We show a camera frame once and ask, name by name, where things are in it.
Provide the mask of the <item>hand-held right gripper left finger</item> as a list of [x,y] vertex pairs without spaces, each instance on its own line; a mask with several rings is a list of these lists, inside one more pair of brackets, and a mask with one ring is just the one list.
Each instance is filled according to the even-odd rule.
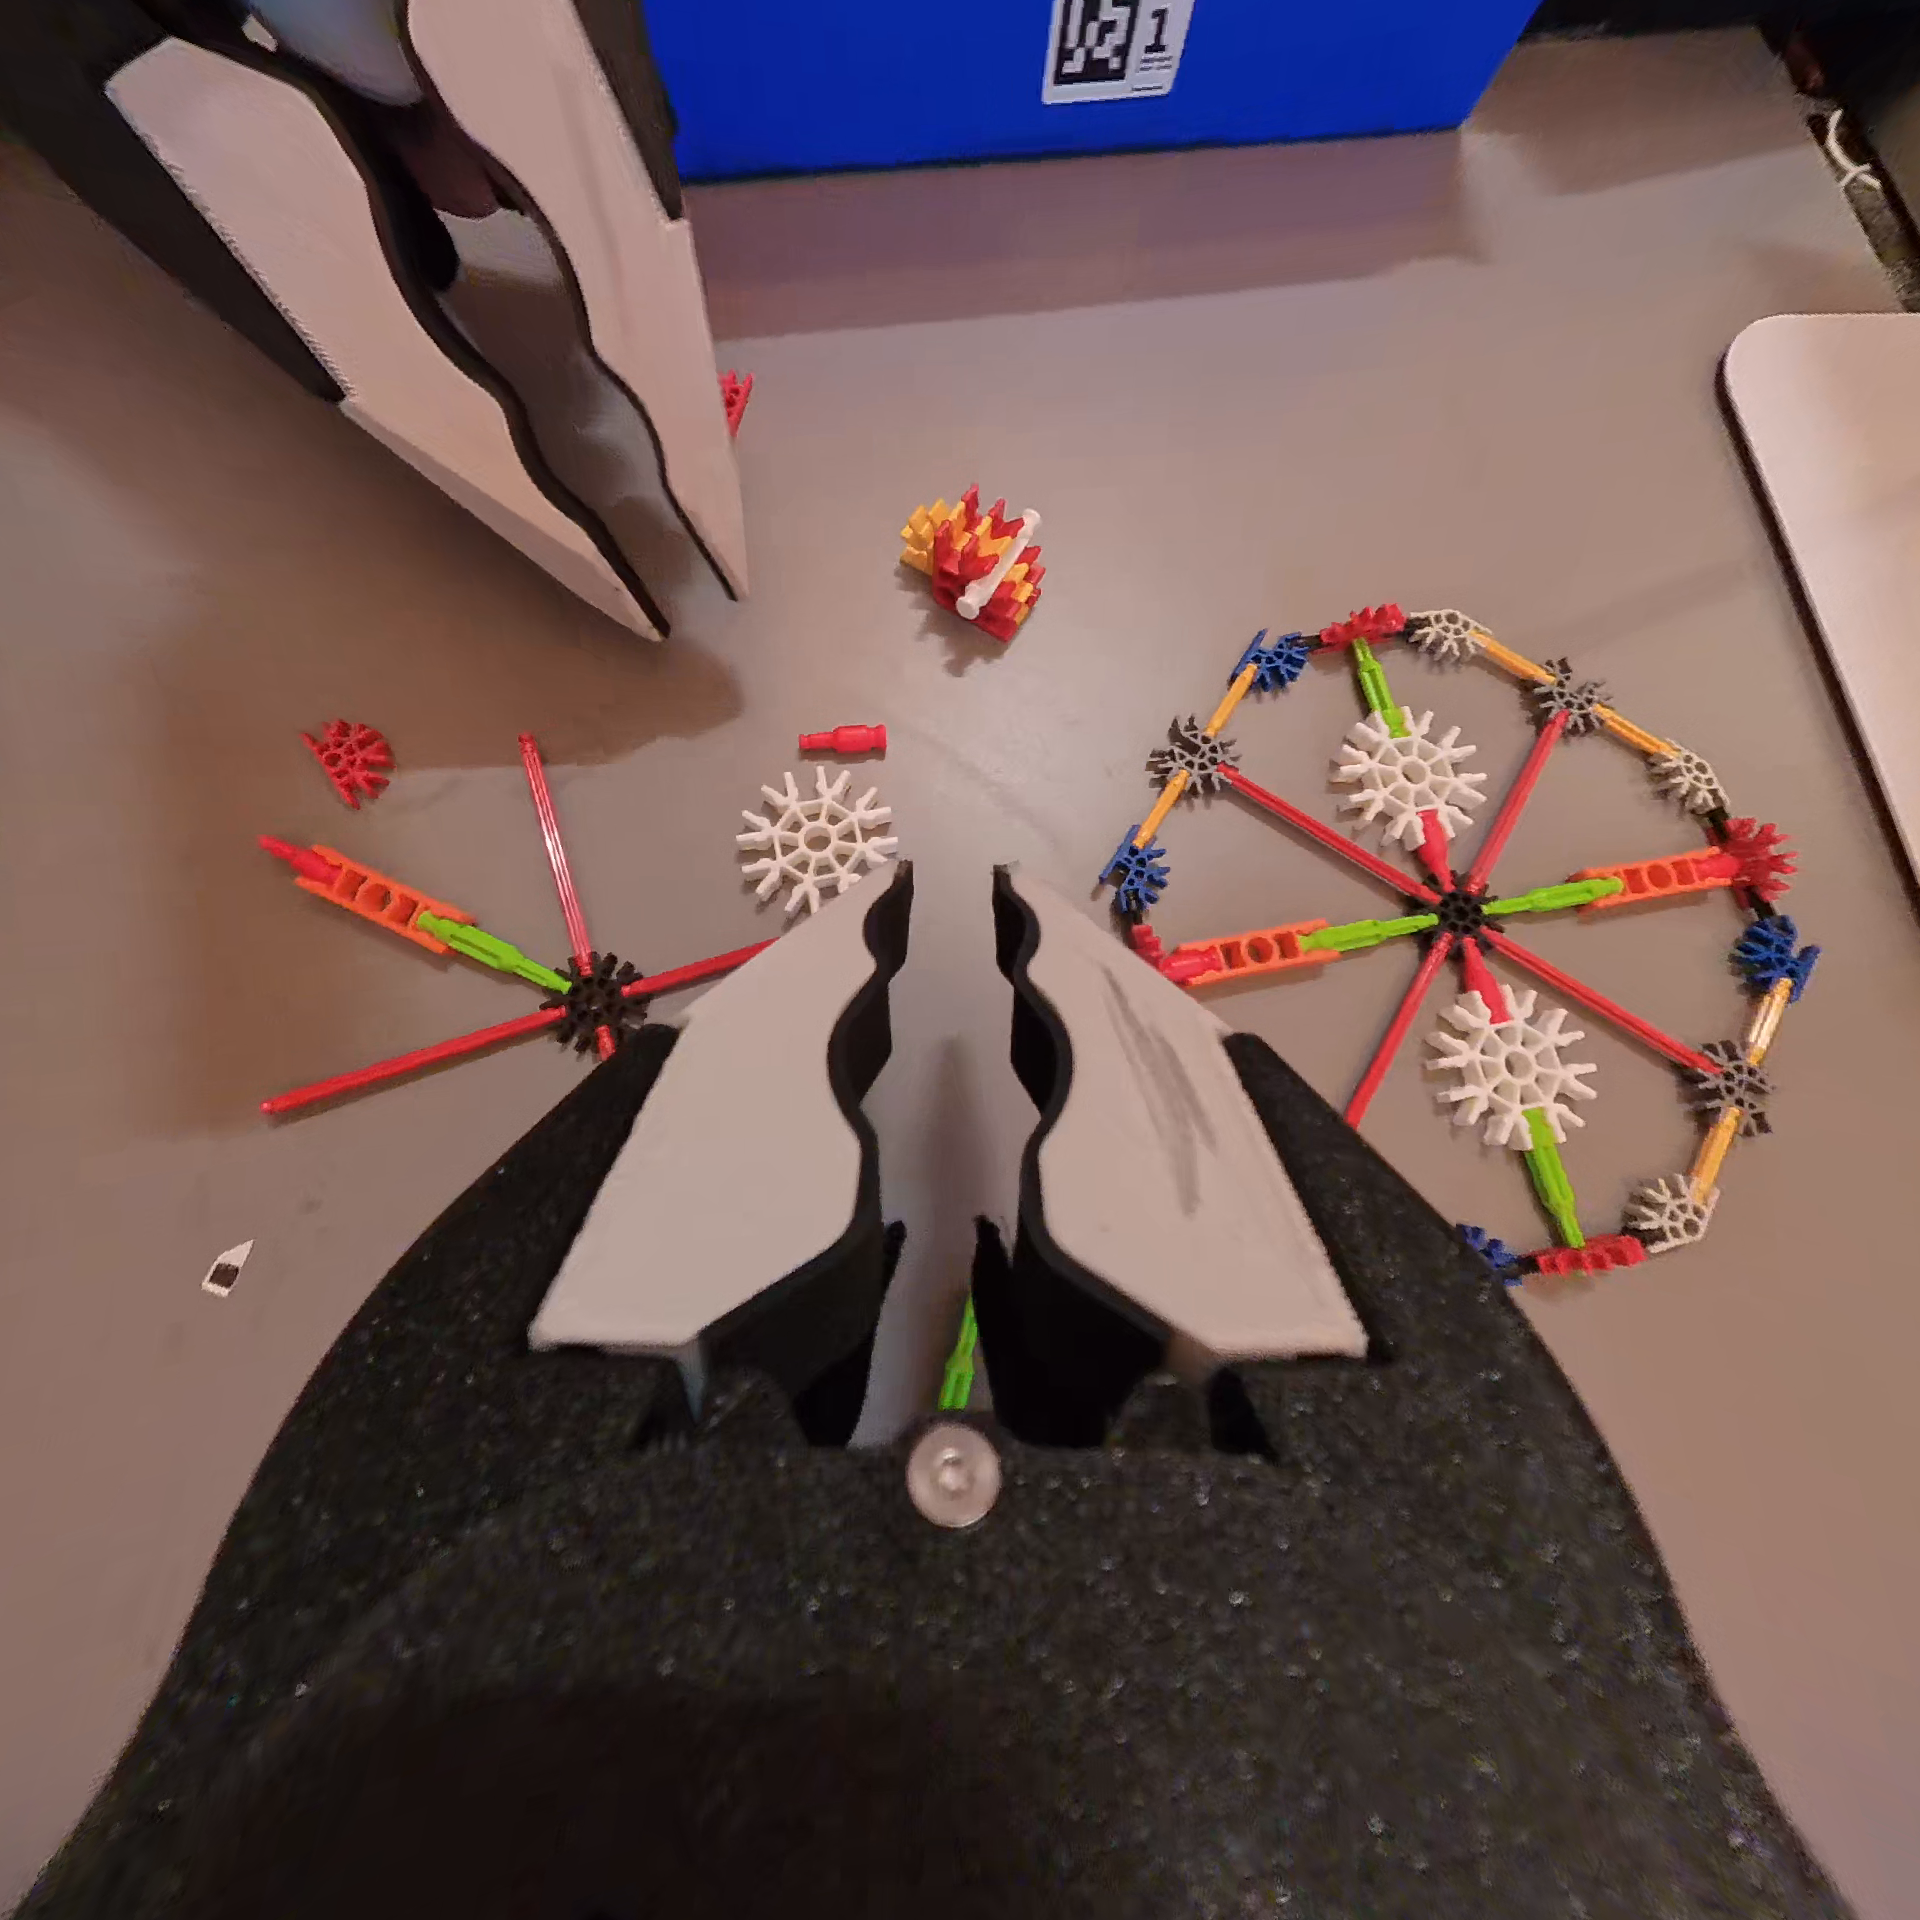
[[884,863],[692,1007],[533,1352],[756,1372],[812,1444],[850,1440],[895,1259],[861,1103],[892,1056],[911,904],[911,866]]

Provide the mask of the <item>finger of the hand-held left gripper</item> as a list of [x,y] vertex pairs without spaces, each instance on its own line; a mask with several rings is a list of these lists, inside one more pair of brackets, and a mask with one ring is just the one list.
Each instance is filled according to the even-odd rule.
[[734,433],[643,5],[414,3],[409,52],[547,228],[587,349],[646,425],[666,501],[725,594],[742,599]]
[[666,616],[604,520],[543,465],[519,399],[401,240],[324,93],[258,55],[161,39],[107,97],[343,392],[343,415],[602,616]]

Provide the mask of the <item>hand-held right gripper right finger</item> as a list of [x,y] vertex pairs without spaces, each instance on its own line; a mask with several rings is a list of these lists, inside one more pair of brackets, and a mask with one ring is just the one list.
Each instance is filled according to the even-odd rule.
[[1250,1365],[1367,1361],[1370,1335],[1230,1055],[1231,1032],[1073,900],[991,879],[1011,1059],[1038,1112],[1013,1244],[982,1232],[977,1325],[1002,1428],[1100,1450],[1141,1383],[1199,1363],[1231,1434]]

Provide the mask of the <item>red rod hub assembly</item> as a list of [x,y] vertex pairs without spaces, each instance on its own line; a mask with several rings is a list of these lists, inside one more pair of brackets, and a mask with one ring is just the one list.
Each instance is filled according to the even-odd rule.
[[641,1028],[653,1002],[710,986],[742,970],[769,948],[769,943],[756,943],[661,975],[638,972],[633,962],[619,960],[612,952],[591,948],[543,757],[533,733],[519,736],[519,759],[534,805],[547,866],[558,889],[566,933],[564,967],[537,962],[527,952],[483,928],[466,912],[335,848],[294,845],[273,834],[258,840],[308,896],[339,905],[351,919],[388,930],[431,959],[458,959],[485,972],[516,978],[541,994],[539,1009],[531,1016],[269,1095],[261,1103],[262,1117],[285,1121],[533,1036],[550,1036],[580,1056],[590,1055],[597,1060],[607,1060]]

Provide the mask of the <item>red half-round toy connector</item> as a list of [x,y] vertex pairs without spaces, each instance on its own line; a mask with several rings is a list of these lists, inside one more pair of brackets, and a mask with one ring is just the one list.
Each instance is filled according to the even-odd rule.
[[302,732],[302,744],[350,810],[361,810],[365,800],[377,800],[394,780],[394,747],[370,725],[334,717],[318,733]]

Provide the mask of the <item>white snowflake toy connector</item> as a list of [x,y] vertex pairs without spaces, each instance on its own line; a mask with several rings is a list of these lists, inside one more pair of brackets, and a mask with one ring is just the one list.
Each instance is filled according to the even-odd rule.
[[759,905],[793,919],[854,889],[898,857],[893,812],[850,768],[814,767],[759,789],[739,816],[739,873]]

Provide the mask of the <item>blue box with tag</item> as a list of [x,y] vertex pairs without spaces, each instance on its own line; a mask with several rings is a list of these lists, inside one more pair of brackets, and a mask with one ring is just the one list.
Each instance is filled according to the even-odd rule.
[[1534,3],[649,3],[697,183],[1459,129]]

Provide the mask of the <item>colourful toy wheel assembly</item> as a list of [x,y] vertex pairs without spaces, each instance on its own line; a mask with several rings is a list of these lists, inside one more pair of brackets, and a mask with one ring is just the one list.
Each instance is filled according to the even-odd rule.
[[[1487,665],[1525,700],[1531,744],[1482,832],[1475,824],[1487,777],[1477,751],[1457,727],[1439,727],[1433,712],[1417,712],[1393,690],[1383,653],[1394,647],[1431,664]],[[1342,824],[1319,821],[1252,780],[1230,740],[1242,706],[1297,688],[1327,660],[1343,664],[1359,704],[1327,777]],[[1630,751],[1658,795],[1687,819],[1692,840],[1675,852],[1599,863],[1563,881],[1502,891],[1499,863],[1551,759],[1582,736]],[[1478,1146],[1522,1164],[1548,1228],[1548,1244],[1534,1253],[1478,1228],[1460,1231],[1502,1284],[1615,1274],[1707,1237],[1738,1144],[1770,1132],[1770,1055],[1818,970],[1819,948],[1781,907],[1799,866],[1787,834],[1738,813],[1700,755],[1633,722],[1607,685],[1579,677],[1566,659],[1527,659],[1459,611],[1405,613],[1383,604],[1321,631],[1259,631],[1214,712],[1174,717],[1148,755],[1145,775],[1151,807],[1125,831],[1094,887],[1109,895],[1123,939],[1174,987],[1209,993],[1271,977],[1317,977],[1388,947],[1419,954],[1342,1115],[1359,1127],[1417,1023],[1435,1013],[1422,1059],[1435,1106]],[[1149,925],[1170,879],[1164,825],[1180,805],[1215,799],[1236,800],[1367,873],[1396,911],[1165,945]],[[1557,967],[1513,930],[1698,898],[1724,898],[1739,917],[1729,970],[1743,997],[1743,1019],[1730,1041],[1681,1041]],[[1610,1232],[1585,1225],[1566,1161],[1567,1137],[1595,1100],[1588,1036],[1577,1016],[1599,1019],[1671,1068],[1697,1127],[1689,1164],[1634,1187]]]

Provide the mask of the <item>red yellow connector pile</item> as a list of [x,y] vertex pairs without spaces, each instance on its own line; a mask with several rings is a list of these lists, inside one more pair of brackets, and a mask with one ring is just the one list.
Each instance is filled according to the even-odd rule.
[[977,634],[1011,642],[1039,604],[1042,516],[982,506],[972,487],[956,501],[916,507],[900,531],[900,564],[927,581],[933,599]]

